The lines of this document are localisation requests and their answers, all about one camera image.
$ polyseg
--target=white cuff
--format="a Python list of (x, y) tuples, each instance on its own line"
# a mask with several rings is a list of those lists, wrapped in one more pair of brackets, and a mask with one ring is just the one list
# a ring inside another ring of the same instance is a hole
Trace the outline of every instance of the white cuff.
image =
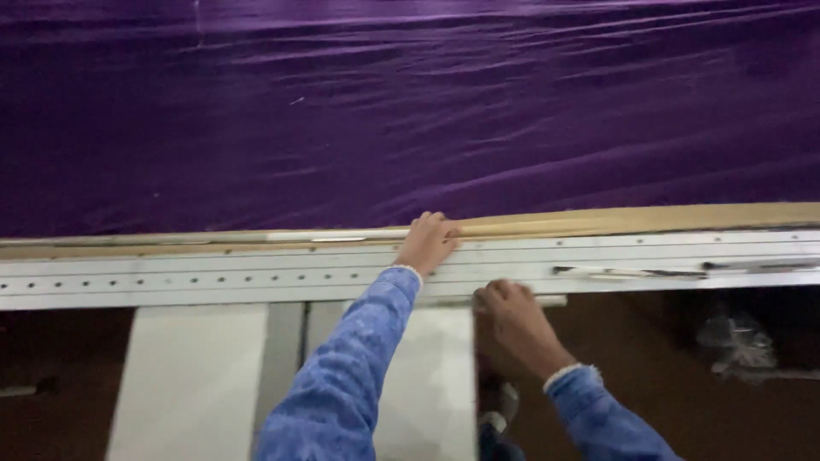
[[(575, 371), (575, 370), (577, 370), (578, 368), (583, 368), (583, 367), (587, 367), (587, 366), (588, 366), (588, 365), (585, 365), (585, 364), (583, 364), (583, 363), (576, 363), (576, 364), (574, 364), (574, 365), (570, 365), (570, 366), (568, 366), (568, 367), (561, 368), (560, 370), (558, 370), (558, 371), (556, 371), (555, 373), (553, 373), (553, 375), (552, 375), (551, 377), (549, 377), (549, 379), (547, 380), (547, 382), (545, 382), (545, 383), (544, 383), (544, 387), (542, 388), (542, 390), (543, 390), (543, 391), (544, 391), (544, 393), (546, 394), (546, 393), (547, 393), (547, 391), (549, 390), (549, 387), (550, 387), (552, 384), (554, 384), (556, 381), (558, 381), (559, 379), (561, 379), (561, 378), (565, 377), (565, 376), (566, 376), (566, 375), (568, 375), (569, 373), (574, 372), (574, 371)], [(591, 365), (590, 365), (589, 367), (590, 367), (590, 368), (592, 368), (592, 370), (593, 370), (594, 372), (598, 373), (598, 379), (601, 379), (601, 374), (598, 372), (598, 368), (593, 367), (593, 366), (591, 366)]]
[(403, 264), (395, 264), (393, 266), (388, 267), (388, 269), (393, 267), (401, 267), (402, 269), (407, 269), (408, 271), (412, 272), (416, 275), (416, 278), (418, 279), (418, 290), (421, 291), (421, 288), (424, 287), (424, 279), (421, 278), (421, 274), (418, 273), (415, 267), (404, 266)]

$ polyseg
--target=white metal frame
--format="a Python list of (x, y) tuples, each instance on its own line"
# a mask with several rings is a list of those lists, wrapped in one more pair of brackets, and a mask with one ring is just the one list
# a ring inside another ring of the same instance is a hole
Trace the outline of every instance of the white metal frame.
[[(353, 299), (393, 245), (0, 262), (0, 310)], [(596, 280), (555, 266), (700, 270), (705, 262), (820, 258), (820, 231), (726, 231), (466, 242), (423, 295), (466, 296), (499, 277), (539, 294), (816, 285), (820, 272), (722, 273), (706, 280)]]

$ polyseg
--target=blue sweater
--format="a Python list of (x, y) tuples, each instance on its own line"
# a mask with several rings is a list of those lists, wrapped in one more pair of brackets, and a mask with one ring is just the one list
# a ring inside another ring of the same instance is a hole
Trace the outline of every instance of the blue sweater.
[[(257, 461), (370, 461), (379, 398), (420, 287), (409, 270), (384, 270), (296, 373), (265, 420)], [(678, 459), (643, 420), (622, 407), (598, 373), (581, 367), (547, 389), (588, 460)]]

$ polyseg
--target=person's left hand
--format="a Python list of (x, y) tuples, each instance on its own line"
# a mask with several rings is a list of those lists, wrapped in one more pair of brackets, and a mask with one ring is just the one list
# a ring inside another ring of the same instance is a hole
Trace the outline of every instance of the person's left hand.
[(410, 266), (420, 276), (430, 275), (455, 250), (461, 227), (456, 221), (447, 221), (442, 212), (423, 212), (414, 219), (410, 232), (393, 262), (396, 266)]

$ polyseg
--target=brown floor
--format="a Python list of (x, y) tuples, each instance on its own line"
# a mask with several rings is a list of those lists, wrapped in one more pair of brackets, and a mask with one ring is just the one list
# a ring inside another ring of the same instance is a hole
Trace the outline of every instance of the brown floor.
[(105, 459), (133, 311), (0, 313), (0, 387), (50, 384), (0, 398), (0, 459)]
[[(820, 381), (718, 381), (707, 361), (681, 347), (676, 311), (686, 306), (671, 304), (662, 293), (579, 294), (568, 306), (551, 308), (548, 317), (567, 349), (598, 366), (615, 397), (683, 458), (818, 459)], [(541, 394), (542, 383), (506, 357), (482, 327), (479, 349), (519, 385), (522, 404), (510, 437), (527, 458), (581, 459)]]

